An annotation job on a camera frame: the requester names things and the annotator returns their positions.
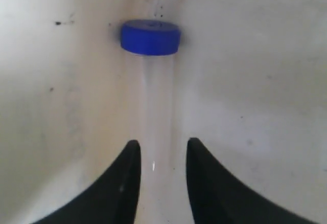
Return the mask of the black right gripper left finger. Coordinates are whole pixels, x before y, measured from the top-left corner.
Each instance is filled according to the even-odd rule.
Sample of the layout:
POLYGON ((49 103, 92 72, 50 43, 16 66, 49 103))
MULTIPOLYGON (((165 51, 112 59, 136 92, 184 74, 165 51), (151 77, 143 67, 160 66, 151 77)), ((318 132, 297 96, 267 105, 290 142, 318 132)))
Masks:
POLYGON ((141 148, 129 141, 85 191, 38 223, 134 223, 141 184, 141 148))

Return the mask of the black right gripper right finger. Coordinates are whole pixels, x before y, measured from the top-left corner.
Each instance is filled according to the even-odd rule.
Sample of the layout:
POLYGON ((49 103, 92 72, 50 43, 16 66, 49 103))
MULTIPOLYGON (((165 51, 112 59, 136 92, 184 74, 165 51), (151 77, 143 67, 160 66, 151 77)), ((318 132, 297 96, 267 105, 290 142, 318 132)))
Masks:
POLYGON ((310 223, 247 187, 198 138, 188 140, 186 183, 195 223, 310 223))

